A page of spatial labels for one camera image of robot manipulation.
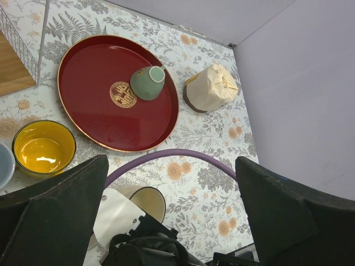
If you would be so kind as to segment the small celadon teacup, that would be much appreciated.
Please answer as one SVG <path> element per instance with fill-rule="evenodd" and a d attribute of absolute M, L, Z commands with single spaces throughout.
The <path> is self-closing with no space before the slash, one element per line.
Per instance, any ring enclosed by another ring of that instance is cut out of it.
<path fill-rule="evenodd" d="M 145 101 L 156 99 L 165 83 L 165 66 L 147 66 L 137 70 L 130 78 L 134 94 Z"/>

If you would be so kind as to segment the yellow mug black handle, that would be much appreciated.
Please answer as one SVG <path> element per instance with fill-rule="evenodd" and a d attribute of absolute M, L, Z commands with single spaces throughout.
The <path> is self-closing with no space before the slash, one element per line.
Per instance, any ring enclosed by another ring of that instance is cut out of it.
<path fill-rule="evenodd" d="M 24 125 L 14 136 L 12 152 L 26 175 L 45 179 L 56 176 L 72 162 L 77 144 L 72 132 L 52 120 Z"/>

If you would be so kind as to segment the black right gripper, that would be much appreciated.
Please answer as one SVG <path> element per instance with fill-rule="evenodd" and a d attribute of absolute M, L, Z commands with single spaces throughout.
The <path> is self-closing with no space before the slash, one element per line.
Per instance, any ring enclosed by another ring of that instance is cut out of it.
<path fill-rule="evenodd" d="M 176 230 L 149 214 L 139 221 L 137 229 L 111 239 L 101 265 L 205 265 L 179 243 Z"/>

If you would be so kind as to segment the beige textured mug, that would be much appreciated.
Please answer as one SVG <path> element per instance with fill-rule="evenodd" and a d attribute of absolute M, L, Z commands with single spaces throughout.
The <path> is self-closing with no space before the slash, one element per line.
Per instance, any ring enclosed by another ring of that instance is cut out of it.
<path fill-rule="evenodd" d="M 157 188 L 142 185 L 124 185 L 118 186 L 116 190 L 158 222 L 163 222 L 166 202 L 163 194 Z"/>

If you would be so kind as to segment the grey blue mug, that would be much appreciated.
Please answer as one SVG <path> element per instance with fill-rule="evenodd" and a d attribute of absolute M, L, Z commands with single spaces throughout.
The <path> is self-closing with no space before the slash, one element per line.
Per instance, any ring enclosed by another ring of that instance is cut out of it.
<path fill-rule="evenodd" d="M 1 142 L 0 148 L 0 188 L 3 189 L 11 180 L 16 167 L 12 151 Z"/>

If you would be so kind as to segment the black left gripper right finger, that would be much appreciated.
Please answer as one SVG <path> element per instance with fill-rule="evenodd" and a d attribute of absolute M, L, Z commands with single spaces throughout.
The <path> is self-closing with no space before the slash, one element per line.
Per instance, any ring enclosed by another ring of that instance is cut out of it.
<path fill-rule="evenodd" d="M 354 265 L 354 201 L 278 175 L 246 157 L 236 180 L 261 265 Z"/>

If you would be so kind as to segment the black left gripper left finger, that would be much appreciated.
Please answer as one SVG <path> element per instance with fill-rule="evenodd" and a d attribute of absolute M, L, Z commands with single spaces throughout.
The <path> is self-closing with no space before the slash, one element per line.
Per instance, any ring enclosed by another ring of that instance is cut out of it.
<path fill-rule="evenodd" d="M 97 155 L 1 196 L 1 265 L 83 265 L 108 175 Z"/>

